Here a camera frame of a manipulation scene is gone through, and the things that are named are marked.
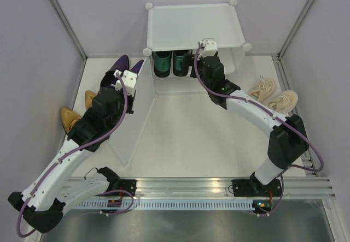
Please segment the green loafer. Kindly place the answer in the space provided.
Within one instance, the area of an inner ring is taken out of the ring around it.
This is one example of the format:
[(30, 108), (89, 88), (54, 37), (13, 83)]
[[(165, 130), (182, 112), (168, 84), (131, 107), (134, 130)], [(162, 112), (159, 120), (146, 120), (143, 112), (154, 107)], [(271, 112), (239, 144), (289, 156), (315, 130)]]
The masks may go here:
[(189, 54), (189, 50), (178, 50), (172, 52), (173, 60), (173, 74), (175, 76), (187, 76), (189, 67), (184, 65), (184, 58), (186, 54)]
[(157, 77), (165, 78), (170, 75), (171, 57), (170, 51), (153, 52), (154, 73)]

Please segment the white cabinet door panel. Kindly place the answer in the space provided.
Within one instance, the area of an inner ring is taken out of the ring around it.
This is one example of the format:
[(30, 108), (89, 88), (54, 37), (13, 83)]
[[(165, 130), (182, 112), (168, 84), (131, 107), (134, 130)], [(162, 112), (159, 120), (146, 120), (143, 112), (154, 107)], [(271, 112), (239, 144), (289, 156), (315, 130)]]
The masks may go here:
[(152, 108), (155, 89), (150, 59), (147, 57), (138, 73), (133, 114), (125, 115), (120, 126), (111, 134), (109, 144), (123, 166), (131, 162), (145, 123)]

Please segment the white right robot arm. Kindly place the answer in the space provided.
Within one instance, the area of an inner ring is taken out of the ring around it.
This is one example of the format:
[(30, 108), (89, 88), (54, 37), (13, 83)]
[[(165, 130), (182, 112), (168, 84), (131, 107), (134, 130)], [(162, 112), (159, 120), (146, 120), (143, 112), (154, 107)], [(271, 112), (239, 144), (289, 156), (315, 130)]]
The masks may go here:
[(217, 54), (193, 56), (191, 76), (207, 91), (211, 101), (227, 111), (237, 113), (269, 140), (267, 158), (251, 175), (249, 188), (257, 196), (270, 188), (270, 182), (283, 174), (310, 147), (301, 117), (287, 117), (262, 105), (228, 80)]

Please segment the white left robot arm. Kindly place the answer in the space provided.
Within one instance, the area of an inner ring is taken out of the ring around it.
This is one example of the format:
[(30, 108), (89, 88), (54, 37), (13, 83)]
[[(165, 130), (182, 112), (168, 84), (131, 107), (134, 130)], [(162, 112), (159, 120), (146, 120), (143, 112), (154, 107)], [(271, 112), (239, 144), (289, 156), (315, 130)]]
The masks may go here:
[(62, 124), (67, 141), (41, 175), (22, 192), (12, 192), (8, 202), (19, 212), (18, 236), (25, 220), (33, 231), (47, 233), (55, 228), (75, 206), (94, 196), (132, 197), (120, 184), (120, 176), (108, 167), (75, 186), (64, 188), (74, 171), (94, 154), (122, 124), (126, 114), (133, 114), (138, 73), (116, 70), (114, 84), (98, 93), (86, 92), (83, 116), (73, 110), (61, 109)]

